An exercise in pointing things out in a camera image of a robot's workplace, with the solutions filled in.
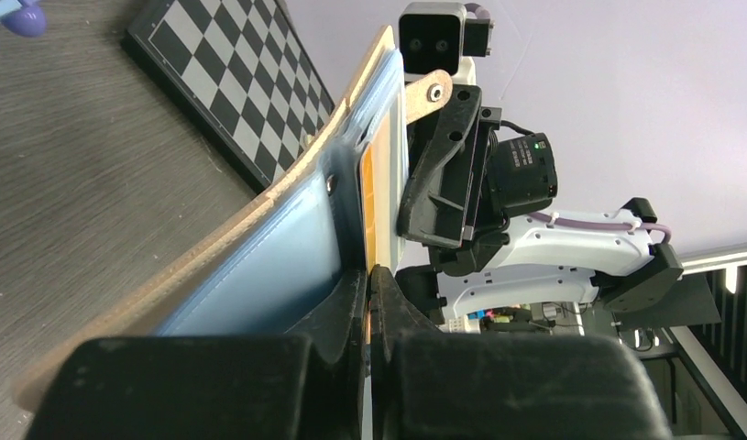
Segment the beige leather card holder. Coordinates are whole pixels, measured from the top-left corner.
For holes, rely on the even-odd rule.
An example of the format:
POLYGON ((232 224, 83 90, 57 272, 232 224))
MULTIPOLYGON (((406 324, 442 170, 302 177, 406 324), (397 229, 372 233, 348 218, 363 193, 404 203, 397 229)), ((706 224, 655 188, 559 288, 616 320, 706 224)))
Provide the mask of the beige leather card holder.
POLYGON ((15 403, 36 411, 61 364, 93 338, 291 326, 326 297, 345 265, 369 269, 359 163, 372 131, 399 116, 406 141, 406 126, 443 108, 453 88, 442 70, 407 82, 393 31, 382 28, 303 154, 210 236, 27 367, 15 380, 15 403))

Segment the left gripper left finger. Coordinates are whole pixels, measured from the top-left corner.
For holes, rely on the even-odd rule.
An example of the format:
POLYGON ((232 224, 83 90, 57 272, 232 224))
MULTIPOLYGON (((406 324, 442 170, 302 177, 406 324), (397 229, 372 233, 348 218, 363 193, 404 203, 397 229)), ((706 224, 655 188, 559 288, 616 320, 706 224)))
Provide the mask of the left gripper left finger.
POLYGON ((358 439, 364 270, 279 335, 128 336, 78 346, 30 439, 358 439))

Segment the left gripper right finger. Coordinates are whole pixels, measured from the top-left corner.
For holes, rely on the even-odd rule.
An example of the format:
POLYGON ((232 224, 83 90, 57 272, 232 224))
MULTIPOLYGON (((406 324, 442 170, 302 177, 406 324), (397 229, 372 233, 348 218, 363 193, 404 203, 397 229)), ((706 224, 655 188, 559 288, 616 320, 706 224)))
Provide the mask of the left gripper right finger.
POLYGON ((449 334, 370 272, 376 439, 669 439, 641 361, 606 336, 449 334))

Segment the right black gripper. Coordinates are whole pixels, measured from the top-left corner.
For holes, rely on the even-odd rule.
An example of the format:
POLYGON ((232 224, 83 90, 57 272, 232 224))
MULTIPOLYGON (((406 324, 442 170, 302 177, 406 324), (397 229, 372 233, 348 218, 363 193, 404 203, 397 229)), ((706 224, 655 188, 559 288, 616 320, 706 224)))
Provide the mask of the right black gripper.
POLYGON ((549 207, 557 196, 547 135, 504 120, 498 107, 480 108, 481 100, 478 86, 458 84, 443 108, 410 124, 415 163, 397 220, 401 237, 458 248, 466 217, 467 236, 480 237, 549 207))

